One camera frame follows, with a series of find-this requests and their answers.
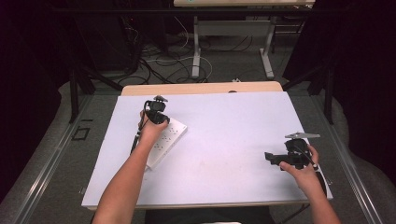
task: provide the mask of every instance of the right arm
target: right arm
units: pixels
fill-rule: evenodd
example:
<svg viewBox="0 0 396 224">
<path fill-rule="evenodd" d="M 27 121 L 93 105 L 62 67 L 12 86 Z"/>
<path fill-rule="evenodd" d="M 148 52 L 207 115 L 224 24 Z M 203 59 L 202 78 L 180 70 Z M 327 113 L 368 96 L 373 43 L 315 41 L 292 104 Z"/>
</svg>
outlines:
<svg viewBox="0 0 396 224">
<path fill-rule="evenodd" d="M 311 146 L 308 146 L 308 148 L 312 153 L 312 161 L 318 164 L 317 151 Z M 308 198 L 311 204 L 312 218 L 315 224 L 341 223 L 324 194 L 314 167 L 311 164 L 302 170 L 297 170 L 295 167 L 283 161 L 279 166 L 294 177 L 298 187 Z"/>
</svg>

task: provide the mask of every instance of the white power strip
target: white power strip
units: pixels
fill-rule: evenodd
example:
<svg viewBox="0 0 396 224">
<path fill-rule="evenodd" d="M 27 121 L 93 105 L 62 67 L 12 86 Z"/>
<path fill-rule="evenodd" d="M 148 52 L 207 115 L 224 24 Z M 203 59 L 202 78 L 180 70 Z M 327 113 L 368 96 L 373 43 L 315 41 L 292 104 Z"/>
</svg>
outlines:
<svg viewBox="0 0 396 224">
<path fill-rule="evenodd" d="M 187 131 L 187 126 L 179 121 L 170 118 L 168 127 L 160 135 L 160 138 L 154 144 L 148 155 L 146 169 L 154 167 L 165 157 L 180 137 Z"/>
</svg>

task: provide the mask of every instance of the finger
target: finger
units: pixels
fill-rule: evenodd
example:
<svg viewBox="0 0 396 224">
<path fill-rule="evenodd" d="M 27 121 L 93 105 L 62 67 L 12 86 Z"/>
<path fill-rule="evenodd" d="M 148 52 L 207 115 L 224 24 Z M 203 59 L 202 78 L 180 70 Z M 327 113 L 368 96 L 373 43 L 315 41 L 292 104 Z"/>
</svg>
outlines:
<svg viewBox="0 0 396 224">
<path fill-rule="evenodd" d="M 318 154 L 317 150 L 314 147 L 312 147 L 311 145 L 308 145 L 308 149 L 312 153 L 312 161 L 314 163 L 319 163 L 319 154 Z"/>
<path fill-rule="evenodd" d="M 297 175 L 297 169 L 294 168 L 292 165 L 288 164 L 285 161 L 282 161 L 279 164 L 280 168 L 282 168 L 284 171 L 288 172 L 289 174 L 291 174 L 292 176 L 296 176 Z"/>
</svg>

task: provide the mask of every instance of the wooden desk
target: wooden desk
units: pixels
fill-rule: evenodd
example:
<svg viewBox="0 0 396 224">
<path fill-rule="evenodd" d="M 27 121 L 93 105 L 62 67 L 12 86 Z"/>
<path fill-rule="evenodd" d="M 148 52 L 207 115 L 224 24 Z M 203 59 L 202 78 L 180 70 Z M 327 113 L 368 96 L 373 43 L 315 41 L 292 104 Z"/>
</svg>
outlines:
<svg viewBox="0 0 396 224">
<path fill-rule="evenodd" d="M 129 156 L 143 103 L 157 94 L 169 100 L 164 113 L 188 130 L 145 172 L 136 208 L 307 202 L 293 177 L 264 157 L 286 154 L 285 135 L 304 131 L 288 94 L 276 82 L 231 82 L 125 87 L 82 206 L 96 209 Z"/>
<path fill-rule="evenodd" d="M 280 7 L 313 5 L 315 0 L 175 0 L 174 4 L 176 7 Z M 276 17 L 271 17 L 269 21 L 198 21 L 198 17 L 194 17 L 194 59 L 191 76 L 199 76 L 200 35 L 254 35 L 265 36 L 264 48 L 260 49 L 262 64 L 266 77 L 274 79 L 268 52 L 275 26 Z"/>
</svg>

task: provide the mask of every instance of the human hand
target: human hand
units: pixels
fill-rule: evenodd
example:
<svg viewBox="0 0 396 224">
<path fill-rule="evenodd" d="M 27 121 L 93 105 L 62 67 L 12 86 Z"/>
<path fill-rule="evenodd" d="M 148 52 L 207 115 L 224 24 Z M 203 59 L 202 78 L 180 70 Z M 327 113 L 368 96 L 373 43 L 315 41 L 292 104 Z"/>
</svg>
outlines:
<svg viewBox="0 0 396 224">
<path fill-rule="evenodd" d="M 319 154 L 314 147 L 308 145 L 308 149 L 312 153 L 312 161 L 318 164 Z M 291 174 L 297 182 L 298 187 L 303 191 L 303 193 L 308 197 L 308 199 L 318 191 L 323 191 L 318 180 L 317 174 L 315 172 L 312 164 L 308 164 L 304 169 L 298 170 L 294 166 L 282 161 L 279 164 L 280 168 Z"/>
<path fill-rule="evenodd" d="M 143 120 L 141 120 L 142 123 L 139 122 L 138 126 L 140 127 L 142 125 L 142 130 L 140 134 L 140 141 L 141 143 L 149 143 L 149 144 L 154 144 L 157 139 L 160 137 L 161 132 L 166 129 L 168 126 L 168 121 L 164 121 L 161 124 L 155 124 L 149 120 L 149 117 L 146 114 L 146 111 L 141 111 L 140 112 L 140 118 L 144 116 Z"/>
</svg>

